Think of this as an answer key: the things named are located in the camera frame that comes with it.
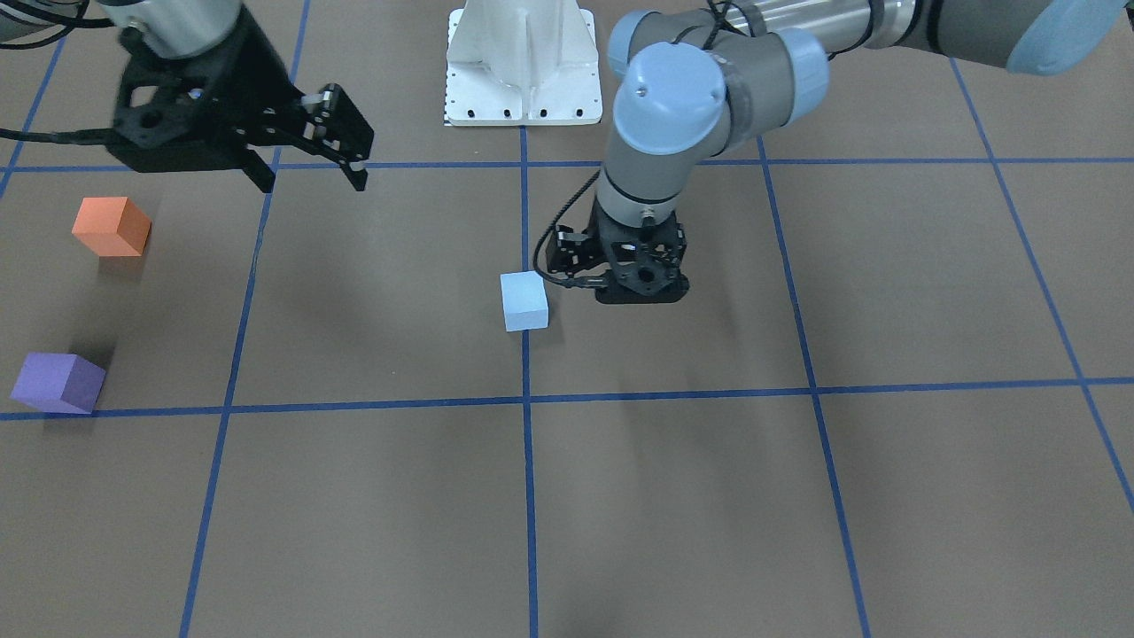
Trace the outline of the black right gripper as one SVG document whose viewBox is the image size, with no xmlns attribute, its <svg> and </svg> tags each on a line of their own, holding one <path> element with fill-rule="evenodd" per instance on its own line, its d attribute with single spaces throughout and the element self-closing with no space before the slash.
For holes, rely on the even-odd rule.
<svg viewBox="0 0 1134 638">
<path fill-rule="evenodd" d="M 247 9 L 110 9 L 129 54 L 105 150 L 138 173 L 239 169 L 260 193 L 259 146 L 336 163 L 365 192 L 374 129 L 341 85 L 301 96 Z"/>
</svg>

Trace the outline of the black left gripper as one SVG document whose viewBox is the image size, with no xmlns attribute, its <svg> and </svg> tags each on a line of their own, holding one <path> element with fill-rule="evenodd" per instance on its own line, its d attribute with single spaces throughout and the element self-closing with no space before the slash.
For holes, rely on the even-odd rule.
<svg viewBox="0 0 1134 638">
<path fill-rule="evenodd" d="M 688 292 L 691 284 L 682 271 L 686 235 L 677 215 L 636 229 L 616 222 L 595 202 L 592 230 L 600 258 L 609 266 L 604 284 L 594 294 L 596 301 L 607 306 L 668 304 Z"/>
</svg>

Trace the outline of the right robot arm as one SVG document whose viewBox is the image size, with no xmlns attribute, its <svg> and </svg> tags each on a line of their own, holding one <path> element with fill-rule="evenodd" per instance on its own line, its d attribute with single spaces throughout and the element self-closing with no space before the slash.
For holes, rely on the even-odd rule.
<svg viewBox="0 0 1134 638">
<path fill-rule="evenodd" d="M 6 129 L 5 141 L 101 146 L 143 175 L 240 170 L 270 193 L 276 173 L 259 148 L 288 146 L 339 165 L 354 190 L 369 181 L 374 131 L 336 83 L 307 94 L 243 1 L 5 1 L 3 46 L 56 27 L 118 29 L 129 60 L 111 126 L 75 131 Z"/>
</svg>

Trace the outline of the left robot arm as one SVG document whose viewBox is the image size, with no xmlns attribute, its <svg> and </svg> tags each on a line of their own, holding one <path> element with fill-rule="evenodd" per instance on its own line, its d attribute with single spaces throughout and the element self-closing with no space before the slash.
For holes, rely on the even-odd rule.
<svg viewBox="0 0 1134 638">
<path fill-rule="evenodd" d="M 1017 75 L 1077 65 L 1127 1 L 709 1 L 628 12 L 609 39 L 620 84 L 579 241 L 560 230 L 548 267 L 589 277 L 603 304 L 680 301 L 677 221 L 696 163 L 801 120 L 826 100 L 835 57 L 904 46 Z"/>
</svg>

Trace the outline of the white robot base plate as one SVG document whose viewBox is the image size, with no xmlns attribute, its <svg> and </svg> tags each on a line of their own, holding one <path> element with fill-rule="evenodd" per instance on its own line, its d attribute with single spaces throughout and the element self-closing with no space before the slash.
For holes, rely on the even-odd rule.
<svg viewBox="0 0 1134 638">
<path fill-rule="evenodd" d="M 447 44 L 448 126 L 602 120 L 594 16 L 575 1 L 467 1 L 448 15 Z"/>
</svg>

